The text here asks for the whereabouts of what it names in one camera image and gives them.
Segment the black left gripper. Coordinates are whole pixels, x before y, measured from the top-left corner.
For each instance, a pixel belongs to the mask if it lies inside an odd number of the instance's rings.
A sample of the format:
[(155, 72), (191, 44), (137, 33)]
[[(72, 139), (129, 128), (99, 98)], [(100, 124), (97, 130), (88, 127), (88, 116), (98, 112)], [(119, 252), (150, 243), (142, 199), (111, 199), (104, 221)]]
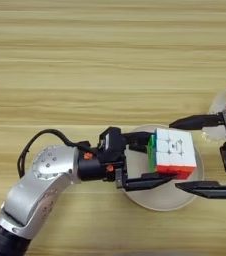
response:
[[(147, 152), (150, 132), (123, 133), (126, 144), (132, 151)], [(128, 178), (126, 156), (123, 152), (106, 150), (79, 153), (78, 177), (81, 181), (103, 180), (115, 182), (125, 191), (142, 191), (154, 189), (177, 177), (176, 174), (144, 173), (139, 178)]]

